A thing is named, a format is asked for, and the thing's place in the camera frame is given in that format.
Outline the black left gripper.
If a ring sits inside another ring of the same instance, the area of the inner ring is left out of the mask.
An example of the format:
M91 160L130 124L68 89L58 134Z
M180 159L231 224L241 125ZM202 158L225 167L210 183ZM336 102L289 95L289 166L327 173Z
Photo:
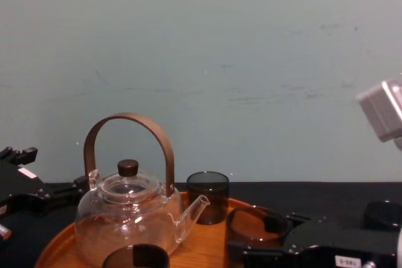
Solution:
M78 205L89 190L89 181L80 176L72 182L44 183L31 171L18 165L35 161L38 149L22 151L4 148L1 155L1 217L14 213L44 215L46 211Z

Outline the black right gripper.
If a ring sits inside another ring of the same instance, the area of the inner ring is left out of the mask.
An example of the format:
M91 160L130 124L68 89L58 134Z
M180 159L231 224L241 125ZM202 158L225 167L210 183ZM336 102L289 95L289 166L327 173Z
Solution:
M314 222L291 212L269 212L265 232L282 240L227 240L227 267L401 267L401 231L388 232Z

